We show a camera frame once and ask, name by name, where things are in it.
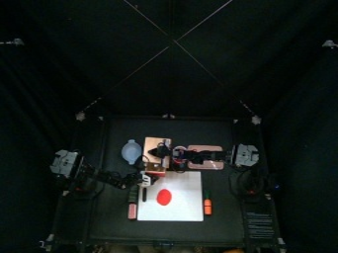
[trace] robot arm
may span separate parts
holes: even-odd
[[[83,155],[67,150],[60,150],[56,153],[51,170],[56,174],[63,188],[72,185],[75,188],[81,189],[87,179],[92,179],[124,190],[133,185],[151,186],[157,180],[157,177],[144,175],[139,171],[121,177],[117,172],[96,169],[84,161]]]

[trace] black fabric enclosure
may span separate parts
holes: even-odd
[[[335,0],[1,1],[0,251],[44,252],[49,165],[84,112],[262,118],[287,252],[336,252],[336,13]]]

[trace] white paper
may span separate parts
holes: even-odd
[[[160,190],[168,190],[171,201],[165,206],[157,202]],[[143,202],[143,188],[139,193],[137,220],[203,221],[200,172],[176,173],[165,176],[147,188]]]

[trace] red circle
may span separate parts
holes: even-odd
[[[161,189],[157,193],[157,203],[165,206],[171,201],[171,192],[167,189]]]

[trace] black curtain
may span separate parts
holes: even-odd
[[[1,30],[2,41],[16,31]],[[49,165],[69,146],[75,118],[23,46],[0,45],[0,251],[37,252],[51,233],[56,188]]]
[[[322,49],[266,118],[271,168],[280,175],[279,219],[287,252],[338,249],[338,50]]]

